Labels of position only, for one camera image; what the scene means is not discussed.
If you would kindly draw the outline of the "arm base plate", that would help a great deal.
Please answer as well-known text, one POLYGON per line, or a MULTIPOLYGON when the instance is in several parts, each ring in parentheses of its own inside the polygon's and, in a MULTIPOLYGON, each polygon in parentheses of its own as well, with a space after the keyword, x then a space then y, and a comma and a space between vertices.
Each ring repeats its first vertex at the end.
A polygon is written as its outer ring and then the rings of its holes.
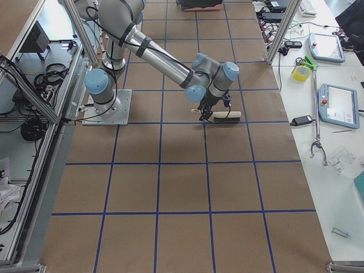
POLYGON ((130 104, 132 98, 131 89, 113 89, 116 98, 105 105, 95 104, 89 95, 88 103, 91 107, 86 108, 82 124, 85 126, 126 126, 129 121, 130 104))

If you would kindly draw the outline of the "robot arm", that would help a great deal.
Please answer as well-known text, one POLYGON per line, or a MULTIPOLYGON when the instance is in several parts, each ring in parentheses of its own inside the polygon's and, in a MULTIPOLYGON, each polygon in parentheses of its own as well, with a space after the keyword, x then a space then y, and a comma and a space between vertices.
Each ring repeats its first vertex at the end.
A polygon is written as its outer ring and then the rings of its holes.
POLYGON ((125 66, 126 49, 166 75, 179 87, 185 96, 199 104, 200 121, 230 122, 239 120, 241 112, 231 111, 229 88, 239 76, 236 63, 223 64, 198 53, 188 68, 162 49, 137 25, 142 21, 146 1, 75 1, 82 19, 91 20, 103 29, 108 37, 103 64, 109 69, 120 70, 125 66))

